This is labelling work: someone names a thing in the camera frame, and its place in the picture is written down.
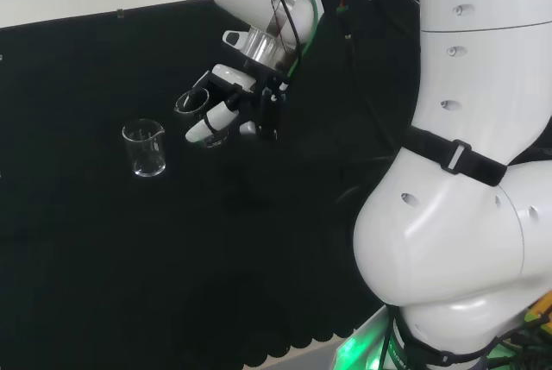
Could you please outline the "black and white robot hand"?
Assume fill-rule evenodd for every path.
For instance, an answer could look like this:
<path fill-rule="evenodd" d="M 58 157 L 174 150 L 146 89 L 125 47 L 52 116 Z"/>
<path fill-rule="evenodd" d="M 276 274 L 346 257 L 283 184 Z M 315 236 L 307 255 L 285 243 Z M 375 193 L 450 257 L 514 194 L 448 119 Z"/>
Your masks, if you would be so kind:
<path fill-rule="evenodd" d="M 206 72 L 175 104 L 175 111 L 190 126 L 185 139 L 205 143 L 221 135 L 240 114 L 244 100 L 251 100 L 256 79 L 235 68 L 217 64 Z"/>

